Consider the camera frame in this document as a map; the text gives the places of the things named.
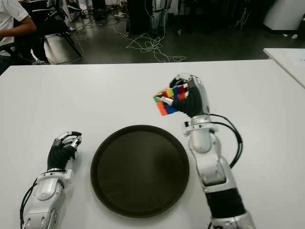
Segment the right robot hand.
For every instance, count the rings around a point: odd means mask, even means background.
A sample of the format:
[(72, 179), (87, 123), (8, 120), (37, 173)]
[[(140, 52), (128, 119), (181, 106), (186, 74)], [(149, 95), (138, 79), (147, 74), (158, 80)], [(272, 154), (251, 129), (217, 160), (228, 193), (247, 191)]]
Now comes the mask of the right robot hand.
[(173, 112), (182, 112), (193, 118), (199, 115), (209, 115), (209, 103), (202, 80), (189, 73), (180, 73), (166, 88), (154, 96), (158, 103)]

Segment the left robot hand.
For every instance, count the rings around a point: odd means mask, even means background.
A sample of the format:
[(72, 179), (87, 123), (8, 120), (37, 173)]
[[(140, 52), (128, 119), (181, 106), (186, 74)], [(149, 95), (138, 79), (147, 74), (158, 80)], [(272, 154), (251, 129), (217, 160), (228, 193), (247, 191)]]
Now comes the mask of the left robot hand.
[(82, 133), (66, 131), (56, 137), (47, 158), (47, 170), (65, 170), (68, 161), (76, 158), (78, 146), (82, 142)]

